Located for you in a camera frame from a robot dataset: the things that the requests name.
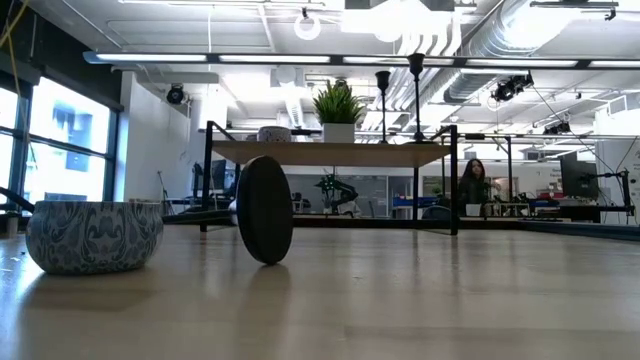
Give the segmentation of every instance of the patterned bowl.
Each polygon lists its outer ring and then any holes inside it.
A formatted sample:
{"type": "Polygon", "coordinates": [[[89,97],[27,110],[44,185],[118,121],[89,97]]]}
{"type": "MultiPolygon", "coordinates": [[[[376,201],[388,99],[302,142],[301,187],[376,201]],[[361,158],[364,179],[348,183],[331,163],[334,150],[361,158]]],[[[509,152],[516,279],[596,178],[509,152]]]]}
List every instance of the patterned bowl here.
{"type": "Polygon", "coordinates": [[[41,201],[27,249],[47,273],[87,275],[138,269],[162,239],[160,204],[41,201]]]}
{"type": "Polygon", "coordinates": [[[284,126],[263,126],[258,131],[258,141],[291,142],[291,130],[284,126]]]}

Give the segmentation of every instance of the white pot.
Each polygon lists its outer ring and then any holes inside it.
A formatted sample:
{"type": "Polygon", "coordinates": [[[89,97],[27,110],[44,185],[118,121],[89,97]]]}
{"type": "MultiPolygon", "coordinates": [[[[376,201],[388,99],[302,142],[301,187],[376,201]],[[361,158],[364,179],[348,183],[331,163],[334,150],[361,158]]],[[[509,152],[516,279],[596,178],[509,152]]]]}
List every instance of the white pot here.
{"type": "Polygon", "coordinates": [[[322,141],[353,144],[356,140],[354,124],[322,124],[322,141]]]}

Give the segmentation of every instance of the black candlestick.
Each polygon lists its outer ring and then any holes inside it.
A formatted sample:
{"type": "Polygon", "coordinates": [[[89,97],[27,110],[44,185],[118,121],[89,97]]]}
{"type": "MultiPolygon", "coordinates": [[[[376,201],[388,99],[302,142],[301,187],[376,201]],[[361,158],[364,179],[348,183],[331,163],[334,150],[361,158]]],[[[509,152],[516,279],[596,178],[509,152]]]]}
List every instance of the black candlestick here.
{"type": "Polygon", "coordinates": [[[387,88],[389,88],[389,76],[391,75],[388,71],[378,71],[376,73],[376,78],[378,79],[378,89],[380,89],[380,93],[382,95],[382,141],[381,144],[387,144],[387,124],[386,124],[386,104],[385,104],[385,96],[387,88]]]}
{"type": "Polygon", "coordinates": [[[415,53],[407,57],[409,60],[409,71],[413,74],[413,81],[416,88],[416,126],[418,127],[416,133],[413,135],[413,140],[416,143],[422,142],[425,139],[424,134],[420,127],[420,73],[423,70],[424,54],[415,53]]]}

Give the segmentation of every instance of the black disc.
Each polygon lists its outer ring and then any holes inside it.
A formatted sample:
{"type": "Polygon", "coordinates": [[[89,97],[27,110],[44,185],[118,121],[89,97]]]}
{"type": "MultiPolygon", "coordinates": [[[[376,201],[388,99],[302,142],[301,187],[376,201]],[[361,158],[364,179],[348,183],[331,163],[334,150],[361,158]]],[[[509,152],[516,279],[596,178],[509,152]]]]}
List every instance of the black disc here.
{"type": "Polygon", "coordinates": [[[268,156],[249,161],[236,201],[238,227],[251,256],[267,265],[284,259],[293,235],[293,204],[280,164],[268,156]]]}

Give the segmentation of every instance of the potted plant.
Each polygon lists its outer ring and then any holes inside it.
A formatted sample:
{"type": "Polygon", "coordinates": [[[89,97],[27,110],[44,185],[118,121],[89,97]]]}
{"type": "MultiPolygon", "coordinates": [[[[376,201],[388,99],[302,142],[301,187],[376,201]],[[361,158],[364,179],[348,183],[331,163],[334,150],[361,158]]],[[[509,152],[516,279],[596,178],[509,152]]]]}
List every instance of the potted plant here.
{"type": "Polygon", "coordinates": [[[321,90],[313,99],[318,120],[322,124],[322,138],[329,143],[353,143],[355,123],[364,112],[364,105],[353,96],[351,87],[344,80],[321,90]]]}

